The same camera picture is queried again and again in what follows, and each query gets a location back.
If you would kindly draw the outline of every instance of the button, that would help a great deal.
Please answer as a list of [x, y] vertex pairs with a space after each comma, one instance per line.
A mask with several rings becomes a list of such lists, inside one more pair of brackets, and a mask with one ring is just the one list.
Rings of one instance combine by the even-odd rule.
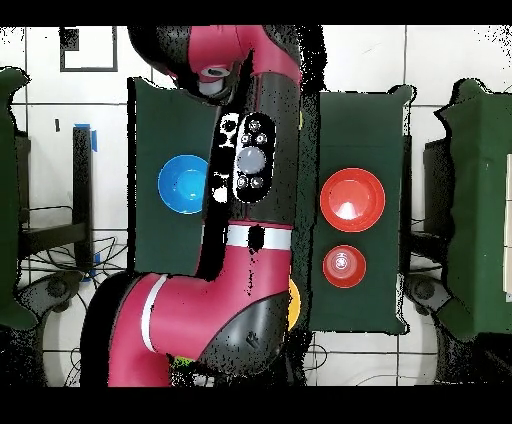
[[247, 187], [248, 178], [245, 175], [242, 175], [238, 178], [238, 181], [236, 182], [238, 188], [245, 188]]
[[251, 179], [251, 187], [252, 188], [260, 188], [263, 185], [263, 178], [254, 177]]
[[267, 136], [265, 134], [258, 134], [256, 137], [256, 143], [263, 144], [267, 142]]
[[252, 132], [256, 132], [260, 129], [261, 125], [258, 121], [251, 121], [249, 122], [249, 129], [252, 131]]
[[265, 154], [257, 147], [245, 147], [238, 154], [237, 164], [244, 174], [256, 174], [265, 167]]

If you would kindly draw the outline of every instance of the red bowl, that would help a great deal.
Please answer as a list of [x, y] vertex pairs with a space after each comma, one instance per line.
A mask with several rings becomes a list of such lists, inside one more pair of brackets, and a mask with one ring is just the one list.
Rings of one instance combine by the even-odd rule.
[[320, 209], [327, 222], [347, 233], [374, 225], [385, 203], [384, 188], [377, 177], [358, 168], [342, 169], [331, 175], [320, 193]]
[[355, 247], [336, 246], [325, 255], [322, 270], [333, 286], [348, 289], [359, 284], [366, 273], [366, 260]]

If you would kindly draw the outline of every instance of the dark green panel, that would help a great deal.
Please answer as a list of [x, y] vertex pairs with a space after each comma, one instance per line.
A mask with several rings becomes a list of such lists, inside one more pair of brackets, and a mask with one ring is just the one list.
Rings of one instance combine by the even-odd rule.
[[37, 323], [29, 310], [19, 305], [13, 295], [18, 280], [19, 193], [12, 96], [28, 82], [16, 68], [0, 68], [0, 325], [26, 330]]
[[[343, 233], [327, 223], [320, 209], [314, 229], [310, 329], [400, 334], [396, 317], [400, 181], [404, 149], [404, 104], [410, 87], [393, 94], [322, 93], [320, 188], [336, 171], [363, 168], [381, 181], [386, 206], [379, 221], [361, 233]], [[324, 256], [341, 244], [365, 256], [366, 275], [350, 289], [332, 286], [322, 272]]]
[[512, 96], [476, 80], [455, 88], [441, 112], [452, 132], [455, 168], [447, 284], [455, 298], [439, 312], [458, 339], [512, 333], [512, 303], [503, 292], [507, 154], [512, 153]]
[[137, 191], [135, 269], [194, 275], [201, 244], [201, 213], [178, 214], [158, 194], [158, 174], [174, 156], [208, 161], [216, 109], [181, 90], [136, 80]]

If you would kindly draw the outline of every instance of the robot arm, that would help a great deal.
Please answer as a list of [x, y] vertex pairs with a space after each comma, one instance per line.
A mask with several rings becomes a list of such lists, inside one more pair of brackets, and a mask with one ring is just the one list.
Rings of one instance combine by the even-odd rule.
[[[129, 32], [146, 62], [218, 106], [203, 241], [194, 277], [146, 274], [122, 290], [100, 286], [82, 332], [81, 384], [166, 386], [168, 355], [226, 374], [259, 373], [278, 356], [287, 330], [301, 78], [295, 28]], [[88, 323], [109, 290], [118, 306], [108, 352], [93, 361], [97, 334]], [[107, 358], [104, 380], [88, 379], [92, 364]]]

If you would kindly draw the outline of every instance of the blue bowl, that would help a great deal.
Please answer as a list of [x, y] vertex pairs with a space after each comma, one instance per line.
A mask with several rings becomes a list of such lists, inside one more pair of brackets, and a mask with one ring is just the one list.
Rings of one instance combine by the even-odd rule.
[[173, 157], [160, 170], [158, 193], [175, 212], [193, 214], [203, 206], [208, 163], [194, 155]]

